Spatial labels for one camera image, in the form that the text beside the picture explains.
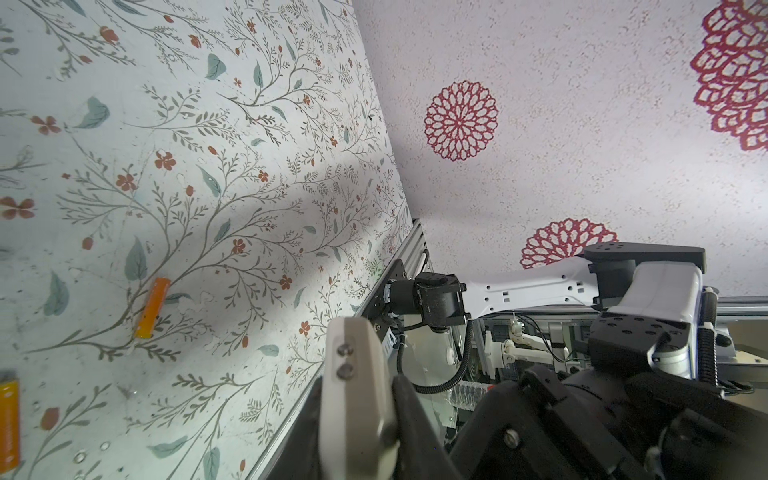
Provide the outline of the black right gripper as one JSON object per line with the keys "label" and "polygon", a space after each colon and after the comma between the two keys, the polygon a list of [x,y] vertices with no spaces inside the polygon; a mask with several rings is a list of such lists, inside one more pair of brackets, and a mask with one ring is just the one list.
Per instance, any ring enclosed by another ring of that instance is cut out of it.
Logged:
{"label": "black right gripper", "polygon": [[536,366],[483,396],[449,458],[466,479],[764,479],[767,416],[668,374]]}

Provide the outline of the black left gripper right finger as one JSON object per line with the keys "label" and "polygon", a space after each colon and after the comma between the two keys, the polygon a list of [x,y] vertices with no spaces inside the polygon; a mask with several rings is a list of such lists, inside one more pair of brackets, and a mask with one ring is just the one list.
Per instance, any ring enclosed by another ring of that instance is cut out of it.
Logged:
{"label": "black left gripper right finger", "polygon": [[411,382],[397,375],[392,380],[392,391],[400,442],[394,479],[460,479]]}

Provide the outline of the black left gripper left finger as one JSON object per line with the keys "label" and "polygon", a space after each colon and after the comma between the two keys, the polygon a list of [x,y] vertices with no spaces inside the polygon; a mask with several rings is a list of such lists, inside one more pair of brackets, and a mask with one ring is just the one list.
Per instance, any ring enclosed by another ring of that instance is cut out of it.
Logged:
{"label": "black left gripper left finger", "polygon": [[319,424],[322,378],[317,378],[287,437],[281,442],[259,479],[321,479]]}

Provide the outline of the beige remote control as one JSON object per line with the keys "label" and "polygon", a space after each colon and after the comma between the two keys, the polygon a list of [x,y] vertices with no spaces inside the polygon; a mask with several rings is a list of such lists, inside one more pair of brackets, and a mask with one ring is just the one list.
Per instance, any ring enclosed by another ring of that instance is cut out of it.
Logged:
{"label": "beige remote control", "polygon": [[384,350],[371,322],[337,317],[326,336],[318,453],[323,479],[390,479],[398,425]]}

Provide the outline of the orange battery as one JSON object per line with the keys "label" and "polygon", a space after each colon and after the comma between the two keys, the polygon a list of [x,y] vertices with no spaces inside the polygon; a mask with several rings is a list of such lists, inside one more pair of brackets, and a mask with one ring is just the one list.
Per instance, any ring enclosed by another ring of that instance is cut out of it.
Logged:
{"label": "orange battery", "polygon": [[150,339],[152,337],[152,332],[163,308],[170,285],[171,280],[168,278],[158,277],[155,279],[149,291],[141,319],[138,321],[134,332],[136,339]]}
{"label": "orange battery", "polygon": [[1,474],[17,468],[21,462],[20,385],[17,379],[1,381],[0,397]]}

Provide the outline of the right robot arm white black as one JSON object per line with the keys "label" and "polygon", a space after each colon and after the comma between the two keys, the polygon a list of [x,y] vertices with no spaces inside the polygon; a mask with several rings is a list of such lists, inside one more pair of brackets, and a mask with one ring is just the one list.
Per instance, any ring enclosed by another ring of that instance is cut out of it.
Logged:
{"label": "right robot arm white black", "polygon": [[480,280],[426,272],[389,281],[386,311],[432,330],[529,320],[541,306],[596,312],[569,351],[587,367],[561,374],[532,363],[492,387],[448,452],[404,445],[399,472],[457,479],[763,479],[767,416],[731,402],[721,380],[717,293],[705,252],[603,242],[553,264]]}

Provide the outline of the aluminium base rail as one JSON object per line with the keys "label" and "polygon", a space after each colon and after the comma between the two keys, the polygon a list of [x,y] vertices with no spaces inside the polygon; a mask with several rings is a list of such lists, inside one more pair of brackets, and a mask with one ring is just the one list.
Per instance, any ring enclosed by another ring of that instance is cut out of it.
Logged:
{"label": "aluminium base rail", "polygon": [[560,371],[580,362],[596,364],[599,356],[585,335],[551,329],[567,319],[594,331],[625,318],[650,321],[668,332],[667,340],[649,349],[655,369],[710,382],[733,395],[765,386],[766,359],[739,351],[728,327],[740,315],[765,320],[766,301],[719,300],[703,282],[705,270],[699,247],[608,240],[531,270],[467,282],[434,272],[409,276],[405,263],[396,260],[362,314],[380,336],[385,356],[395,359],[404,354],[408,315],[436,333],[464,329],[454,345],[456,372],[440,384],[418,386],[425,395],[455,389],[467,379],[473,360],[488,376],[518,361]]}

